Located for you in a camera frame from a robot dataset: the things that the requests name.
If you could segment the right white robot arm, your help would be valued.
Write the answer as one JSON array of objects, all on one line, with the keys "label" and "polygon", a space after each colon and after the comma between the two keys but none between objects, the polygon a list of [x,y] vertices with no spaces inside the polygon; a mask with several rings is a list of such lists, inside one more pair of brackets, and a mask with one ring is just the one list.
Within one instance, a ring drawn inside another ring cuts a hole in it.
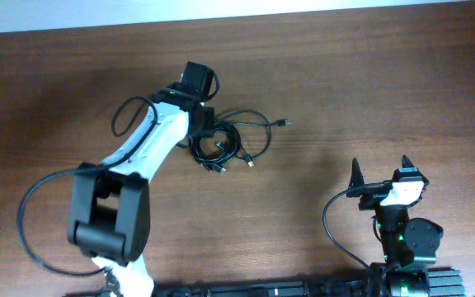
[{"label": "right white robot arm", "polygon": [[348,197],[360,199],[360,210],[374,212],[374,233],[382,245],[384,262],[370,265],[367,280],[372,296],[429,296],[428,268],[436,263],[436,251],[444,230],[408,211],[422,200],[429,180],[407,156],[389,180],[371,186],[360,165],[352,160]]}]

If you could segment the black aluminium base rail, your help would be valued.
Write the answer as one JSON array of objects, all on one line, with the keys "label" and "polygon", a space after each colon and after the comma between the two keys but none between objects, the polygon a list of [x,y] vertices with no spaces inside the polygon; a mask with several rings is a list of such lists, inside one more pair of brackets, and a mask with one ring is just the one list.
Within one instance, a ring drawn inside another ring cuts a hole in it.
[{"label": "black aluminium base rail", "polygon": [[233,284],[156,285],[126,288],[113,275],[99,290],[71,292],[71,296],[152,296],[152,297],[363,297],[363,296],[465,296],[459,270],[439,269],[418,272],[389,271],[381,281],[370,276],[317,277],[291,281],[256,281]]}]

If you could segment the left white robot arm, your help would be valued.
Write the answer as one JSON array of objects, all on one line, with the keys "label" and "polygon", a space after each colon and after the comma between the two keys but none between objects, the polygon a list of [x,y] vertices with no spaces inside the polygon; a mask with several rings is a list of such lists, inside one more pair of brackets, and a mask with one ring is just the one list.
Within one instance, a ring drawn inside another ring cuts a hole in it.
[{"label": "left white robot arm", "polygon": [[187,136],[214,132],[205,102],[218,86],[215,71],[188,62],[178,82],[144,98],[148,114],[100,164],[82,163],[73,179],[68,241],[106,277],[95,296],[150,296],[154,282],[143,250],[150,233],[149,183],[174,146]]}]

